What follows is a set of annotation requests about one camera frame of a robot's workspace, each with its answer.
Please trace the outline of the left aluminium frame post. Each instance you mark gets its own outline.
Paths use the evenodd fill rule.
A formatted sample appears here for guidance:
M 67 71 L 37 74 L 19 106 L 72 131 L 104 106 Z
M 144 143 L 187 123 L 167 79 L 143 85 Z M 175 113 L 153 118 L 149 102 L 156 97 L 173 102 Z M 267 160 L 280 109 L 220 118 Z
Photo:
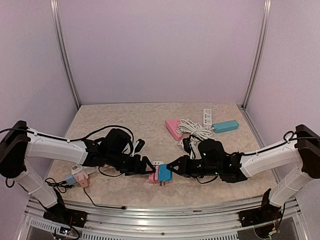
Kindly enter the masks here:
M 67 83 L 70 89 L 71 97 L 77 110 L 80 109 L 82 103 L 73 78 L 70 61 L 64 41 L 62 21 L 60 18 L 59 3 L 57 0 L 50 1 L 51 14 L 53 19 L 54 30 L 57 38 L 58 49 L 62 60 L 62 66 L 66 75 Z

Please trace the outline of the front aluminium rail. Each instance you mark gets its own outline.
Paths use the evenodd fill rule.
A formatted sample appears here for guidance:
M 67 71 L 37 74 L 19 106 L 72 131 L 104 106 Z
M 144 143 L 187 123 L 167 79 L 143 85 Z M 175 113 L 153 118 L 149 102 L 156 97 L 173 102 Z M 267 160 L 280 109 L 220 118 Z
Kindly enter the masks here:
M 87 212 L 81 240 L 251 240 L 257 239 L 258 226 L 243 227 L 239 212 L 257 208 L 261 197 L 227 201 L 208 206 L 159 208 L 128 207 L 127 210 L 95 207 L 91 203 L 66 200 L 65 205 Z M 24 212 L 18 240 L 52 240 L 63 226 L 43 218 L 40 204 L 30 199 Z M 272 240 L 310 240 L 295 198 L 286 202 L 279 232 Z

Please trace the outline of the pink socket adapter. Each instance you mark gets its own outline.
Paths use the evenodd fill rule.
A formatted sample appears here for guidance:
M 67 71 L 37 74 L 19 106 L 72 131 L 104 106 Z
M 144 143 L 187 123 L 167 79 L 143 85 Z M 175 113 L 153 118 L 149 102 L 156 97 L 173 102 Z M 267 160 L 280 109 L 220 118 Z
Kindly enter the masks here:
M 150 184 L 159 183 L 159 165 L 155 166 L 155 172 L 149 175 L 148 181 Z

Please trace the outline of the teal power strip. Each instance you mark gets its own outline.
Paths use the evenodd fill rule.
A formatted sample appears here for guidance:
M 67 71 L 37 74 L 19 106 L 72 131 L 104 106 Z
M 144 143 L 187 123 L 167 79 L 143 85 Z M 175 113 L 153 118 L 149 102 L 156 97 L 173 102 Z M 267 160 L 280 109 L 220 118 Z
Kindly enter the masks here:
M 214 123 L 212 127 L 213 127 L 213 131 L 216 134 L 220 134 L 220 133 L 237 130 L 239 128 L 239 123 L 236 120 L 229 120 L 229 121 Z

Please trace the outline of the aluminium frame post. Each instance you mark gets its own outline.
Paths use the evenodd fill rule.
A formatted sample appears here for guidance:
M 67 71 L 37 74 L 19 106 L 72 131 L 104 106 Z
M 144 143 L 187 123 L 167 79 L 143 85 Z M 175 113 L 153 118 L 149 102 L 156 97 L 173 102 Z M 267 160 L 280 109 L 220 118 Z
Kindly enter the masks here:
M 260 29 L 259 29 L 257 47 L 256 47 L 254 59 L 253 59 L 253 65 L 252 65 L 252 69 L 251 69 L 251 72 L 249 75 L 249 82 L 247 85 L 247 89 L 245 91 L 244 100 L 241 104 L 241 107 L 244 111 L 246 111 L 249 106 L 249 102 L 250 102 L 250 99 L 251 99 L 251 96 L 253 93 L 254 85 L 255 85 L 255 82 L 257 79 L 257 74 L 259 71 L 261 59 L 263 56 L 264 45 L 265 45 L 266 36 L 267 36 L 267 32 L 268 32 L 271 6 L 272 6 L 271 0 L 264 1 L 261 25 L 260 25 Z
M 60 18 L 59 3 L 57 0 L 50 1 L 51 14 L 53 19 L 54 30 L 57 38 L 58 49 L 62 60 L 62 66 L 66 75 L 67 83 L 70 89 L 71 97 L 77 110 L 80 109 L 82 103 L 73 78 L 70 61 L 64 41 L 62 21 Z

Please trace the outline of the small white plug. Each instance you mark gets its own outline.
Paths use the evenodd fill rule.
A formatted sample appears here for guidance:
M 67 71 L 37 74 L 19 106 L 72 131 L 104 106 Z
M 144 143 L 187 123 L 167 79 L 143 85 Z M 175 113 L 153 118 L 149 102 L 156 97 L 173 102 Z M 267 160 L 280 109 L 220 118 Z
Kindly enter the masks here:
M 152 161 L 151 164 L 153 166 L 160 166 L 160 165 L 163 165 L 164 163 L 162 161 Z

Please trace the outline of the white cube socket adapter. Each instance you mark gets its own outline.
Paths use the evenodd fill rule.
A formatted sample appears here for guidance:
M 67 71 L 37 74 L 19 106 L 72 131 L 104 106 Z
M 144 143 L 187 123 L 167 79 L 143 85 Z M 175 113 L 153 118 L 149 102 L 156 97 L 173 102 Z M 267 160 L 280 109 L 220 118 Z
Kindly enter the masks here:
M 78 176 L 83 173 L 83 170 L 83 166 L 80 164 L 76 164 L 71 167 L 71 174 L 76 181 L 78 180 Z

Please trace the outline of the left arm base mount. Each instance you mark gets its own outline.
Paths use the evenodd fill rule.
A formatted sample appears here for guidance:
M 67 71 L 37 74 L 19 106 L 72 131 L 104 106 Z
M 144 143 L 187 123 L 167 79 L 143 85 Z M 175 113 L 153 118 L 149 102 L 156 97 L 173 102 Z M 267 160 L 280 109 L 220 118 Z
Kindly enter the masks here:
M 65 224 L 70 227 L 83 228 L 86 223 L 88 213 L 82 210 L 67 208 L 60 192 L 56 189 L 53 190 L 57 196 L 57 203 L 49 208 L 44 207 L 45 212 L 43 214 L 43 218 L 56 223 Z

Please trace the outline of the pink charger plug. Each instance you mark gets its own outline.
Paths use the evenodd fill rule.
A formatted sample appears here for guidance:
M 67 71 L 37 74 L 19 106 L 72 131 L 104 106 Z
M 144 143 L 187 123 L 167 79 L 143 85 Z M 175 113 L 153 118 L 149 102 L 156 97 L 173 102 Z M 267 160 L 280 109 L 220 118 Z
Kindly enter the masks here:
M 83 172 L 76 175 L 76 180 L 82 188 L 86 188 L 88 186 L 88 178 L 88 175 Z

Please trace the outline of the right aluminium frame post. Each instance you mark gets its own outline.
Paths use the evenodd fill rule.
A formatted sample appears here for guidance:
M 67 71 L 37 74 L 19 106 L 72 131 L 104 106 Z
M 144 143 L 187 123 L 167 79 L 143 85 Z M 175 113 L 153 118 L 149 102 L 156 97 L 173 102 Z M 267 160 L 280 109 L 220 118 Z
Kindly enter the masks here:
M 257 79 L 257 74 L 259 71 L 261 59 L 263 56 L 264 45 L 265 45 L 266 36 L 267 36 L 267 32 L 268 32 L 271 6 L 272 6 L 271 0 L 264 1 L 261 25 L 260 25 L 260 29 L 259 29 L 257 47 L 256 47 L 254 59 L 253 59 L 253 65 L 252 65 L 252 69 L 251 69 L 251 72 L 249 75 L 249 82 L 247 85 L 247 89 L 245 91 L 244 100 L 241 104 L 241 107 L 244 111 L 246 111 L 249 106 L 249 102 L 250 102 L 250 99 L 251 99 L 251 96 L 253 93 L 254 85 L 255 85 L 255 82 Z

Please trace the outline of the blue plug adapter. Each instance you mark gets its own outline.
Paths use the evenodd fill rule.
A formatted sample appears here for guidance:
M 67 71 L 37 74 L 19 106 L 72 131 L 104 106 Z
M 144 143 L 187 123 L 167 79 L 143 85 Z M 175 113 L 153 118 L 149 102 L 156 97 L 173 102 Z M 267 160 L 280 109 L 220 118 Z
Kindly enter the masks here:
M 167 169 L 167 164 L 161 164 L 158 167 L 158 181 L 160 185 L 170 182 L 173 179 L 173 174 L 172 172 Z

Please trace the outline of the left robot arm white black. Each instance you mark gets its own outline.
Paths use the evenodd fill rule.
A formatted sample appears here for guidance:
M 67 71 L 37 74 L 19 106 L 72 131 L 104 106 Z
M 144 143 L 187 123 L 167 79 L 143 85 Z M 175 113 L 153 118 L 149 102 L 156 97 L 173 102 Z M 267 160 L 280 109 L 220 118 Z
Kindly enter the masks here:
M 66 222 L 70 211 L 59 191 L 45 184 L 28 166 L 27 158 L 60 160 L 93 168 L 108 165 L 126 176 L 156 172 L 150 160 L 138 154 L 143 141 L 134 143 L 134 134 L 129 128 L 120 125 L 100 128 L 101 131 L 105 129 L 109 129 L 107 135 L 95 140 L 89 138 L 98 130 L 81 138 L 68 139 L 39 132 L 20 120 L 3 130 L 6 135 L 0 142 L 0 174 L 22 186 L 57 221 Z

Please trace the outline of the pink triangular socket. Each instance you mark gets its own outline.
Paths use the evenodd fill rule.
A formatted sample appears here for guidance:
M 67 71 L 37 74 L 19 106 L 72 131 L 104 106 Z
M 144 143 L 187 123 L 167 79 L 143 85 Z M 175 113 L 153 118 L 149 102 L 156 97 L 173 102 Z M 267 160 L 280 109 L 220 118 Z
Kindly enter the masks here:
M 180 124 L 181 124 L 181 119 L 174 118 L 174 119 L 165 120 L 165 127 L 175 141 L 180 141 L 182 140 L 183 136 L 189 135 L 189 133 L 182 132 L 180 130 Z

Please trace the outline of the light blue charger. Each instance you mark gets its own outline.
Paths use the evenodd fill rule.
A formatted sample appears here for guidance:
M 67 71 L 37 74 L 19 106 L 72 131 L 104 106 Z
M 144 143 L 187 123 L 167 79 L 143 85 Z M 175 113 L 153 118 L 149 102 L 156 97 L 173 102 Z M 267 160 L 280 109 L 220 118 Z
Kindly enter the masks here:
M 75 185 L 77 183 L 77 180 L 75 179 L 75 177 L 72 174 L 67 175 L 65 177 L 65 181 L 70 186 Z

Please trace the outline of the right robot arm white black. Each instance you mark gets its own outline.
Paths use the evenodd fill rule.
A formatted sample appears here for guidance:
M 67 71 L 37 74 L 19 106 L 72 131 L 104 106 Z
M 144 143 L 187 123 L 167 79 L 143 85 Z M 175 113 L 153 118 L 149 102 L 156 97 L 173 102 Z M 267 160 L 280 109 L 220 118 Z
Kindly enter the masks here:
M 281 141 L 252 152 L 226 153 L 223 144 L 214 139 L 202 140 L 197 147 L 199 159 L 183 155 L 167 164 L 167 169 L 185 178 L 214 176 L 238 183 L 270 169 L 295 165 L 276 187 L 264 193 L 255 212 L 260 222 L 268 221 L 288 199 L 320 177 L 320 137 L 303 124 L 285 133 Z

